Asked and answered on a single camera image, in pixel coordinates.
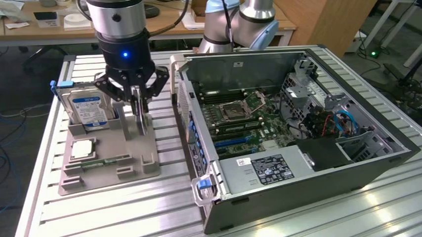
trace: aluminum table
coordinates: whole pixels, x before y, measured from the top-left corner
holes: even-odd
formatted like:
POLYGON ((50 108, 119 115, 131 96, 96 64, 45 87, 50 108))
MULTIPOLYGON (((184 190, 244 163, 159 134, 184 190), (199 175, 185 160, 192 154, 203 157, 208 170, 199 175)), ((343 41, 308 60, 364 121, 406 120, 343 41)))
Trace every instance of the aluminum table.
MULTIPOLYGON (((422 147, 422 128, 390 103, 336 56, 309 46, 327 65, 379 112, 422 147)), ((156 65, 189 51, 156 52, 156 65)), ((60 80, 90 81, 104 69, 101 55, 77 56, 62 63, 60 80)), ((317 71, 324 87, 339 90, 317 71)), ((204 237, 199 208, 171 108, 169 85, 149 103, 157 140, 161 175, 68 196, 58 196, 68 116, 53 99, 40 152, 20 216, 16 236, 204 237)), ((352 191, 212 237, 280 236, 415 236, 422 234, 422 155, 387 171, 360 190, 352 191)))

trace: motherboard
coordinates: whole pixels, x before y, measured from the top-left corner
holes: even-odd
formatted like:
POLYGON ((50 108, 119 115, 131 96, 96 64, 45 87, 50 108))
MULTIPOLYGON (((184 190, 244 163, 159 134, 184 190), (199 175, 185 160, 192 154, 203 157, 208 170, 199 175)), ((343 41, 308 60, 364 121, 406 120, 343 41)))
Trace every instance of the motherboard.
POLYGON ((273 101, 257 90, 203 93, 201 112, 219 159, 279 149, 295 140, 273 101))

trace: blue pcie slot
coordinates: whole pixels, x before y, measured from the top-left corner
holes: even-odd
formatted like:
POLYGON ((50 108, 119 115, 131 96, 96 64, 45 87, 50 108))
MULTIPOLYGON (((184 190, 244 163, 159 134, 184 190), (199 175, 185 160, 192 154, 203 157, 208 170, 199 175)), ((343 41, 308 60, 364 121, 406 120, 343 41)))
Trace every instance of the blue pcie slot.
POLYGON ((235 140, 216 142, 215 143, 215 147, 219 148, 219 147, 227 147, 227 146, 231 146, 231 145, 237 145, 237 144, 247 143, 249 141, 249 138, 251 138, 251 136, 247 136, 244 138, 239 138, 239 139, 235 139, 235 140))

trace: blue cable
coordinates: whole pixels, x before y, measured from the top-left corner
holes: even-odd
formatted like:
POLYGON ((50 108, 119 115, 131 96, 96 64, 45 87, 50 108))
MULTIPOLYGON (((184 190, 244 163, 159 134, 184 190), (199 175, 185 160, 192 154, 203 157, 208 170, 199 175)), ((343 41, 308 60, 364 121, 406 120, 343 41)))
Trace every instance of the blue cable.
MULTIPOLYGON (((338 110, 334 113, 334 122, 338 122, 336 115, 340 115, 340 114, 344 114, 350 118, 351 124, 355 127, 355 131, 358 133, 359 132, 359 127, 358 127, 356 121, 355 121, 354 116, 351 115, 351 113, 348 113, 346 110, 338 110)), ((343 128, 342 128, 342 126, 339 124, 336 125, 336 128, 338 128, 338 130, 340 130, 343 132, 343 128)))
POLYGON ((17 183, 17 188, 18 188, 18 189, 17 189, 17 195, 16 195, 13 201, 0 210, 0 214, 1 214, 1 213, 8 209, 8 207, 12 206, 12 205, 16 203, 16 201, 17 201, 18 198, 20 198, 20 194, 21 194, 21 183, 20 183, 20 177, 17 176, 16 167, 14 167, 13 162, 9 160, 8 157, 0 156, 0 158, 4 159, 4 160, 9 163, 9 165, 10 165, 10 170, 12 170, 12 173, 13 173, 13 175, 14 175, 16 183, 17 183))
POLYGON ((16 137, 14 139, 12 139, 8 143, 1 144, 2 147, 6 147, 6 146, 9 146, 13 142, 16 142, 16 141, 21 138, 21 136, 22 136, 24 133, 25 133, 26 126, 25 126, 25 124, 22 124, 21 122, 14 122, 14 121, 10 121, 10 120, 6 120, 6 119, 1 118, 1 116, 0 116, 0 120, 1 120, 2 122, 5 122, 5 123, 9 123, 9 124, 21 125, 21 130, 20 130, 20 134, 17 135, 17 137, 16 137))

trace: wooden cabinet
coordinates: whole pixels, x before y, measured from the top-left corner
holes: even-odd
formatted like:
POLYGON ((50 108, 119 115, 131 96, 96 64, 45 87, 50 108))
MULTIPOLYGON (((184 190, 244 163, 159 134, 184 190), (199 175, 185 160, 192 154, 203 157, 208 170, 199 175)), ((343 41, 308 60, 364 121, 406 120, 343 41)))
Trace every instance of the wooden cabinet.
POLYGON ((342 57, 376 0, 273 0, 297 26, 289 45, 324 44, 342 57))

